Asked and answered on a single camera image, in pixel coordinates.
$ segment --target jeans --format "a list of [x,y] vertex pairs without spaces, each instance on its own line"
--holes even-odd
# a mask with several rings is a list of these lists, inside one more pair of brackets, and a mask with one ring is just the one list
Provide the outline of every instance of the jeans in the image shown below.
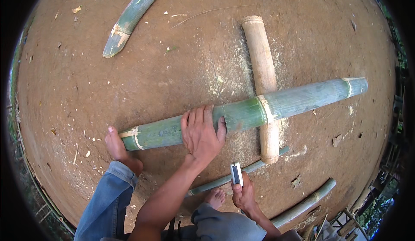
[[[124,234],[124,219],[137,181],[138,177],[126,165],[112,161],[80,218],[75,241],[127,240],[129,234]],[[261,241],[267,233],[248,217],[217,211],[205,202],[194,211],[192,223],[194,225],[174,230],[169,239]],[[164,230],[161,239],[166,240],[167,235]]]

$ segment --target hand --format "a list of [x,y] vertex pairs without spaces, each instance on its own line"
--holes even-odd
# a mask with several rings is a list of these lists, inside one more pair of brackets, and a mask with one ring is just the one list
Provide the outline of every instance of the hand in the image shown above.
[[183,143],[196,160],[207,166],[219,154],[225,144],[226,124],[221,117],[217,122],[217,134],[213,128],[213,104],[202,105],[183,114],[180,125]]
[[255,202],[254,182],[249,179],[249,176],[245,171],[242,171],[242,179],[244,180],[243,187],[241,187],[239,183],[235,185],[233,184],[233,181],[231,183],[234,193],[232,201],[236,207],[240,208],[245,213],[249,213],[257,207],[257,202]]

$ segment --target dirt ground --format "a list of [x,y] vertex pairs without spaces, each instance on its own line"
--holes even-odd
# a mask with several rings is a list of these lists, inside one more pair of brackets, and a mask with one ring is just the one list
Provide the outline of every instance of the dirt ground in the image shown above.
[[[364,76],[369,83],[367,93],[316,109],[316,115],[310,111],[280,122],[280,146],[289,145],[290,152],[250,174],[261,209],[273,218],[330,177],[337,185],[319,202],[315,222],[353,204],[381,155],[394,95],[394,48],[374,0],[156,0],[122,52],[105,59],[111,28],[129,1],[40,0],[23,49],[18,100],[26,152],[36,177],[71,223],[78,224],[112,161],[103,141],[108,125],[123,129],[177,116],[201,103],[220,104],[209,48],[223,80],[224,102],[255,95],[241,29],[242,18],[249,15],[264,20],[281,89],[352,76]],[[250,4],[200,15],[171,29],[206,10]],[[82,10],[73,14],[71,9],[80,5]],[[182,13],[188,16],[172,17]],[[167,47],[176,49],[166,52]],[[335,148],[332,138],[339,134],[343,138]],[[230,135],[192,187],[229,174],[231,153],[248,166],[259,160],[259,151],[258,129]],[[144,172],[127,207],[126,231],[184,154],[182,145],[133,153],[143,161]],[[301,185],[293,189],[298,175]],[[178,214],[183,225],[190,223],[204,195],[184,200]],[[237,211],[231,196],[221,210]]]

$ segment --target bare foot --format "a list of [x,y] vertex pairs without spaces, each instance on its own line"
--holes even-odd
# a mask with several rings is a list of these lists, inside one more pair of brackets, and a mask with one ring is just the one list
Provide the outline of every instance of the bare foot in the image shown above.
[[137,176],[141,174],[143,171],[142,161],[128,155],[124,143],[118,136],[118,132],[115,127],[108,127],[108,133],[105,136],[105,142],[112,157],[114,157],[116,161],[120,161],[124,165],[128,166],[128,168],[130,168],[131,171],[133,171]]
[[205,198],[205,202],[209,203],[214,209],[218,209],[225,202],[225,192],[222,189],[214,188]]

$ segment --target forearm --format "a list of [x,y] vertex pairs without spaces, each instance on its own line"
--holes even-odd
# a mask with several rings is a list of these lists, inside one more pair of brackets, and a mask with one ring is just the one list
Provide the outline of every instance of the forearm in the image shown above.
[[264,213],[262,213],[258,203],[255,203],[252,208],[244,210],[244,213],[248,216],[248,218],[255,221],[267,232],[264,240],[272,240],[273,238],[277,238],[281,235],[278,228],[276,228],[274,224],[272,224],[271,221],[264,215]]
[[205,168],[190,154],[180,168],[148,199],[137,215],[136,227],[152,226],[160,232],[175,217],[186,192]]

